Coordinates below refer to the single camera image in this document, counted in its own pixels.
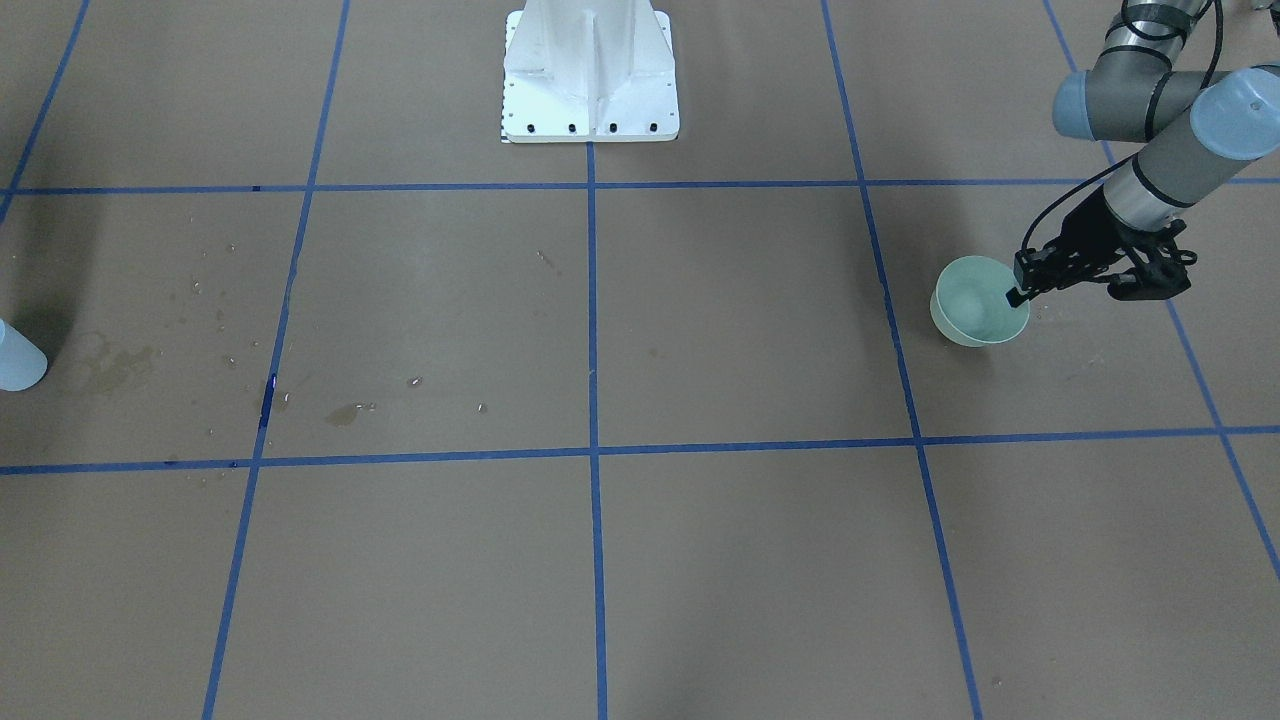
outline black band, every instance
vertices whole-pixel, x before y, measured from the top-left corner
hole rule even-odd
[[[1158,187],[1156,187],[1155,184],[1151,183],[1149,179],[1147,179],[1147,174],[1142,172],[1140,167],[1138,167],[1137,158],[1133,159],[1133,163],[1130,163],[1130,165],[1133,165],[1133,176],[1138,178],[1138,182],[1142,183],[1142,187],[1147,188],[1147,192],[1156,196],[1156,200],[1160,200],[1165,205],[1172,205],[1174,208],[1183,208],[1183,209],[1194,205],[1194,202],[1183,202],[1181,200],[1174,200],[1172,197],[1161,192]]]
[[[1156,137],[1156,105],[1160,105],[1160,96],[1165,94],[1165,85],[1169,83],[1169,78],[1174,77],[1174,73],[1165,73],[1156,82],[1156,88],[1151,91],[1151,101],[1147,102],[1147,122],[1143,124],[1143,135],[1147,137],[1147,142]]]
[[[1125,19],[1129,20],[1129,24],[1134,26],[1137,26],[1137,23],[1160,23],[1170,28],[1171,32],[1166,33],[1167,37],[1151,36],[1149,33],[1142,33],[1142,31],[1137,31],[1135,28],[1128,27],[1125,24]],[[1117,14],[1114,20],[1111,20],[1111,27],[1107,29],[1107,35],[1111,35],[1117,28],[1123,27],[1148,42],[1164,42],[1166,40],[1172,40],[1178,37],[1183,41],[1183,45],[1185,45],[1187,36],[1190,33],[1192,26],[1194,24],[1196,24],[1196,18],[1188,15],[1187,13],[1179,10],[1178,8],[1157,3],[1147,3],[1144,5],[1138,5],[1137,8],[1129,8],[1129,6],[1123,8],[1121,13]]]
[[[1098,56],[1110,55],[1112,53],[1142,53],[1143,55],[1151,55],[1152,58],[1160,58],[1160,61],[1165,64],[1166,70],[1174,69],[1174,64],[1169,60],[1169,55],[1165,55],[1160,50],[1152,50],[1151,47],[1143,47],[1140,45],[1116,45],[1115,47],[1107,47]]]

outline light blue cap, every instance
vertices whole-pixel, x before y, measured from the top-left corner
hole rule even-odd
[[[1280,77],[1243,68],[1192,105],[1192,132],[1215,155],[1257,160],[1280,147]]]
[[[1066,76],[1053,97],[1053,127],[1059,135],[1080,140],[1097,140],[1089,127],[1089,106],[1084,99],[1088,72]]]

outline white cup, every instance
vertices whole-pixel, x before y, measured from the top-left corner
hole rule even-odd
[[[1000,260],[968,255],[942,269],[929,299],[938,331],[956,345],[984,347],[1018,337],[1032,316],[1030,302],[1010,307],[1005,293],[1014,272]]]
[[[0,320],[0,389],[27,389],[40,382],[47,369],[45,354]]]

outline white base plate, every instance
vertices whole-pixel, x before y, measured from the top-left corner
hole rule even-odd
[[[507,47],[524,10],[507,15]],[[654,10],[671,44],[671,18]],[[503,142],[660,142],[680,135],[673,76],[637,77],[602,101],[599,127],[590,127],[586,99],[563,97],[545,85],[506,76],[502,92]]]

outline grid square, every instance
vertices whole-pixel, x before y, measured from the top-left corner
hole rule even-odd
[[[598,204],[602,442],[910,436],[856,190]]]
[[[872,190],[924,434],[1212,424],[1160,302],[1117,302],[1093,284],[1051,292],[1033,301],[1018,340],[987,348],[954,345],[933,325],[929,296],[942,268],[961,255],[1011,264],[1028,223],[1062,190]],[[1041,224],[1036,243],[1056,234],[1061,215]]]
[[[604,457],[602,484],[611,717],[972,716],[913,450]]]
[[[0,423],[0,465],[251,455],[300,204],[18,197],[0,228],[0,316],[50,370],[0,393],[0,416],[22,419]]]
[[[339,13],[96,0],[23,186],[306,182]]]
[[[27,133],[49,92],[76,24],[79,0],[0,5],[0,186],[18,168]]]
[[[1175,301],[1228,425],[1280,424],[1280,287],[1249,282],[1249,268],[1275,268],[1280,186],[1220,188],[1184,215],[1179,246],[1199,251],[1192,288]]]
[[[1252,10],[1252,4],[1247,0],[1224,0],[1222,9],[1222,58],[1217,69],[1231,72],[1238,68],[1247,68],[1260,63],[1271,63],[1276,59],[1276,31],[1271,24],[1267,13]],[[1071,47],[1075,63],[1082,70],[1088,70],[1097,61],[1098,53],[1106,37],[1111,20],[1120,12],[1120,1],[1106,3],[1053,3],[1053,10],[1062,27],[1062,35]],[[1192,38],[1187,49],[1179,55],[1174,69],[1197,70],[1208,69],[1210,56],[1213,54],[1213,10],[1197,23],[1192,32]],[[1124,158],[1142,146],[1130,142],[1112,143],[1116,159]],[[1249,165],[1240,177],[1280,177],[1280,152]]]
[[[602,143],[602,181],[855,176],[818,3],[707,0],[669,14],[680,138]]]
[[[585,192],[316,196],[268,455],[585,446]]]
[[[581,145],[499,140],[507,14],[522,6],[355,3],[320,181],[584,182]]]
[[[218,717],[595,717],[585,460],[266,469]]]
[[[1097,156],[1050,122],[1066,77],[1038,3],[833,3],[869,178],[1092,176]]]
[[[1236,436],[1231,447],[1274,544],[1280,541],[1280,437]]]
[[[929,460],[987,717],[1280,710],[1280,593],[1217,438]]]
[[[198,716],[244,482],[0,478],[0,716]]]

